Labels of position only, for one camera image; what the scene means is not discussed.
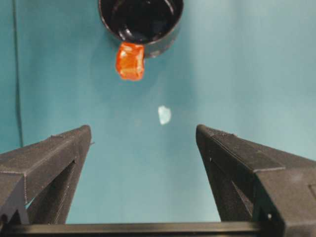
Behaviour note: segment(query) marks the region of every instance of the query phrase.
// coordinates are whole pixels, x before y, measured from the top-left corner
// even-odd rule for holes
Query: white fragment
[[[120,53],[120,56],[121,57],[125,57],[127,55],[127,53],[125,52],[125,51],[122,51],[121,53]]]
[[[171,120],[171,110],[164,105],[158,107],[159,121],[161,125],[165,125]]]

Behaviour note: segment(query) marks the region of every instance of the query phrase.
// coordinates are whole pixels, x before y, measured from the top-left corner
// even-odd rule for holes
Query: teal wall
[[[219,220],[195,145],[199,123],[315,158],[316,1],[185,3],[175,44],[131,83],[115,72],[96,0],[17,1],[25,143],[92,127],[69,223]],[[161,105],[172,111],[165,126]]]
[[[17,119],[13,5],[0,1],[0,153],[20,147]]]

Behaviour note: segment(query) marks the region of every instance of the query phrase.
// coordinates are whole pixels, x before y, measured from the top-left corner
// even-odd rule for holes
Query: translucent orange object
[[[124,80],[137,81],[144,74],[144,51],[141,44],[123,42],[117,54],[117,72]]]

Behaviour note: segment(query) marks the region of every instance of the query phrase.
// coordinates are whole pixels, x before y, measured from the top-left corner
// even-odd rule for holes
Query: small white object
[[[164,105],[158,108],[159,121],[161,125],[165,125],[171,120],[171,110]]]

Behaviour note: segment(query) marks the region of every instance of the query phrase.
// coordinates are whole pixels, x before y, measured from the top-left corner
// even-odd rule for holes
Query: black metal rail
[[[262,223],[168,223],[168,224],[83,224],[83,225],[13,225],[4,227],[2,236],[201,236],[256,237],[266,230]]]

